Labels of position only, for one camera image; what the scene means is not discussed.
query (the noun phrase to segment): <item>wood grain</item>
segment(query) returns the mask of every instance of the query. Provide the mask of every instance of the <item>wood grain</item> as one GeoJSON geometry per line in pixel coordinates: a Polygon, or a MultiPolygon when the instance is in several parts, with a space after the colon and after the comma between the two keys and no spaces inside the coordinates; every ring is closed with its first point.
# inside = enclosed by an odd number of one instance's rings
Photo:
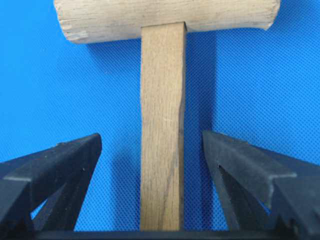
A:
{"type": "Polygon", "coordinates": [[[142,29],[142,231],[184,224],[185,23],[142,29]]]}
{"type": "Polygon", "coordinates": [[[189,32],[268,29],[281,0],[55,0],[65,37],[77,44],[135,39],[141,27],[185,22],[189,32]]]}

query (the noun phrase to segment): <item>blue textured surface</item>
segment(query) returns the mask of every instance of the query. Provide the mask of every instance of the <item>blue textured surface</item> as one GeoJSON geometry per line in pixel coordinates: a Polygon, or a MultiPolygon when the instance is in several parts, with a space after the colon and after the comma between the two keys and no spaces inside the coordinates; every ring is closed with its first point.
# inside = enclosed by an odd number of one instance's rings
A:
{"type": "MultiPolygon", "coordinates": [[[[52,2],[0,2],[0,160],[99,132],[76,229],[137,230],[141,41],[71,44],[52,2]]],[[[267,32],[188,35],[186,229],[226,229],[201,130],[320,163],[319,21],[319,0],[283,0],[267,32]]]]}

